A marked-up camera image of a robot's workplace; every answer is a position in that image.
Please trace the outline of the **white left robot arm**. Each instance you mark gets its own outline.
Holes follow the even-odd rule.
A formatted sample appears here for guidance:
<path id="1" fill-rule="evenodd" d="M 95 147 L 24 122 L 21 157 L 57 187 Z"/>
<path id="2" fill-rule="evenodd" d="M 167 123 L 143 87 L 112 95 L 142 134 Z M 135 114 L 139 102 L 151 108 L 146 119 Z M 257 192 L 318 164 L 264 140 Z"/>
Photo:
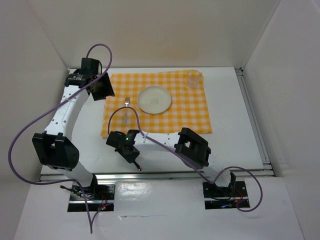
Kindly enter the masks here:
<path id="1" fill-rule="evenodd" d="M 84 103 L 114 96 L 108 74 L 101 76 L 99 60 L 84 57 L 81 67 L 69 74 L 64 83 L 60 106 L 42 133 L 35 133 L 32 143 L 42 165 L 57 170 L 68 179 L 81 184 L 81 194 L 92 200 L 102 192 L 96 176 L 80 163 L 80 152 L 71 142 L 72 133 Z"/>

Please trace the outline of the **aluminium front rail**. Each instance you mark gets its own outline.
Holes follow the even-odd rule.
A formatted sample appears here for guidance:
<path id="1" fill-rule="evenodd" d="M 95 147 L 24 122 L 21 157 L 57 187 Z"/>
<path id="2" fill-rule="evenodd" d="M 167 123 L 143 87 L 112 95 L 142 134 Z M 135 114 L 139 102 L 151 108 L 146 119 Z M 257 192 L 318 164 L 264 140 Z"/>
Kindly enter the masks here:
<path id="1" fill-rule="evenodd" d="M 233 174 L 237 178 L 249 177 L 249 173 L 245 171 L 233 171 Z M 253 171 L 256 177 L 274 177 L 274 171 L 258 170 Z M 95 173 L 98 180 L 152 180 L 152 179 L 187 179 L 187 178 L 199 178 L 200 176 L 195 172 L 167 172 L 167 173 L 123 173 L 123 174 L 97 174 Z M 64 180 L 66 177 L 61 174 L 43 174 L 40 176 L 41 182 L 58 181 Z"/>

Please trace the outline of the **silver fork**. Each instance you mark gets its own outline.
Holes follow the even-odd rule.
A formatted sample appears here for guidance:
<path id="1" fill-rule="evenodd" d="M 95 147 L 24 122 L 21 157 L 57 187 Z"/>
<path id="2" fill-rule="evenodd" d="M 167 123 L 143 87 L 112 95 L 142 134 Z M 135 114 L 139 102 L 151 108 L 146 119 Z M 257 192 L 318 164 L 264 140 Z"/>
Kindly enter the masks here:
<path id="1" fill-rule="evenodd" d="M 127 124 L 127 119 L 128 119 L 128 106 L 130 104 L 131 98 L 126 97 L 124 100 L 125 103 L 125 113 L 124 113 L 124 118 L 123 118 L 123 125 L 125 126 Z"/>

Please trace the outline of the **silver table knife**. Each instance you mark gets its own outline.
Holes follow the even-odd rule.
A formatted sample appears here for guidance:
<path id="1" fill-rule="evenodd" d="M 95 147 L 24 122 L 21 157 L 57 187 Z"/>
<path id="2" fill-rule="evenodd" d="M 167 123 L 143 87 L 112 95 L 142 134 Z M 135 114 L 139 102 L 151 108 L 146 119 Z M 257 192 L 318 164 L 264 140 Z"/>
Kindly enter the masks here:
<path id="1" fill-rule="evenodd" d="M 139 165 L 136 161 L 134 161 L 133 164 L 136 166 L 136 168 L 138 169 L 138 171 L 141 171 L 141 170 L 142 170 L 142 168 L 140 167 L 140 165 Z"/>

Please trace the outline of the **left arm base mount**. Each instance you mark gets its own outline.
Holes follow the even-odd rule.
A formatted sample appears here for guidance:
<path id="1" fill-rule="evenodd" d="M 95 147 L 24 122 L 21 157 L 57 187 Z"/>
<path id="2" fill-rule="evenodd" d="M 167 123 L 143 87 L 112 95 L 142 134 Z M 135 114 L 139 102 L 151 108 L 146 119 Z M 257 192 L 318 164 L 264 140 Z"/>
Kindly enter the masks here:
<path id="1" fill-rule="evenodd" d="M 61 189 L 70 193 L 68 200 L 67 211 L 69 213 L 86 212 L 86 204 L 83 192 L 80 187 L 73 184 L 72 187 L 66 187 L 61 185 Z M 114 199 L 115 199 L 115 183 L 99 184 L 96 191 L 93 192 L 85 187 L 85 196 L 87 199 L 88 210 L 90 212 L 113 212 L 114 211 Z"/>

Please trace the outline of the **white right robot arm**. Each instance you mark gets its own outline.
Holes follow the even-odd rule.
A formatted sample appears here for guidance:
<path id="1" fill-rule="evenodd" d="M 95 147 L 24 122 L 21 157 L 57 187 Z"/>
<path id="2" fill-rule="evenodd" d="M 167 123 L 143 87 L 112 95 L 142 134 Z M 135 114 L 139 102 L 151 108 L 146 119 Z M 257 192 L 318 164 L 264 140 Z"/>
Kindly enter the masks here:
<path id="1" fill-rule="evenodd" d="M 113 147 L 128 163 L 141 170 L 136 159 L 142 151 L 168 151 L 193 170 L 203 173 L 219 196 L 231 196 L 236 189 L 236 176 L 225 170 L 212 154 L 209 143 L 193 130 L 183 127 L 174 133 L 143 133 L 130 129 L 127 133 L 112 131 L 106 144 Z"/>

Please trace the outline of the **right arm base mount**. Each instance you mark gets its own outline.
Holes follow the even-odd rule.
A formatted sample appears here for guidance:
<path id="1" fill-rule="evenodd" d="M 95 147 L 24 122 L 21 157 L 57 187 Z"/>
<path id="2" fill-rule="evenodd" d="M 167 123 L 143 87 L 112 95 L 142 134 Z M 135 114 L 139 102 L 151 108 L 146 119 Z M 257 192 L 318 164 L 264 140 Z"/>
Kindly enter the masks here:
<path id="1" fill-rule="evenodd" d="M 206 210 L 234 209 L 237 204 L 240 208 L 249 209 L 251 207 L 244 181 L 236 181 L 234 190 L 217 187 L 208 182 L 203 182 L 202 188 Z"/>

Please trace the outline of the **yellow white checkered cloth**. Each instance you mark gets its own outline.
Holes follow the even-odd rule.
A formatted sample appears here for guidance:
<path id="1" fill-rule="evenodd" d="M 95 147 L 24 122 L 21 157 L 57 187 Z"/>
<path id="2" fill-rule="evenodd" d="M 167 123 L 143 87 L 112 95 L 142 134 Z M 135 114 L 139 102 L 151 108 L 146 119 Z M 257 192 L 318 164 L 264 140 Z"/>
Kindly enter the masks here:
<path id="1" fill-rule="evenodd" d="M 199 88 L 187 87 L 187 70 L 157 73 L 114 73 L 110 80 L 115 96 L 105 100 L 101 136 L 109 131 L 127 132 L 141 128 L 149 133 L 174 133 L 190 128 L 198 134 L 212 133 L 210 115 L 205 96 L 204 81 Z M 146 87 L 159 86 L 168 90 L 172 102 L 160 114 L 148 114 L 138 107 L 138 94 Z M 124 122 L 125 98 L 130 97 L 127 123 Z"/>

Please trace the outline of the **clear plastic cup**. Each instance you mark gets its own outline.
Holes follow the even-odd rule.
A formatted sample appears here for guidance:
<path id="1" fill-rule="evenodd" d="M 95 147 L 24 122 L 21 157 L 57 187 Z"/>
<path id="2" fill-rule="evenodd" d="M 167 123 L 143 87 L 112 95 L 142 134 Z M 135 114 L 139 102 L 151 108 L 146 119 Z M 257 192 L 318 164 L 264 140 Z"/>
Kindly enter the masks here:
<path id="1" fill-rule="evenodd" d="M 187 87 L 190 89 L 197 89 L 200 87 L 200 80 L 202 79 L 202 74 L 195 69 L 189 70 L 187 72 Z"/>

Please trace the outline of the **cream round plate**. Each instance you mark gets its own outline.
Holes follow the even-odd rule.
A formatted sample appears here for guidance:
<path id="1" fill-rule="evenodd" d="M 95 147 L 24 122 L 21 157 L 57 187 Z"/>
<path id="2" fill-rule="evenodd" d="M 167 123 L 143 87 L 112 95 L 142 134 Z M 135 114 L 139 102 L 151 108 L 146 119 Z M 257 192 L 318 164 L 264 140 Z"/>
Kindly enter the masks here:
<path id="1" fill-rule="evenodd" d="M 169 109 L 172 96 L 163 87 L 148 86 L 144 88 L 137 97 L 138 107 L 145 113 L 158 115 Z"/>

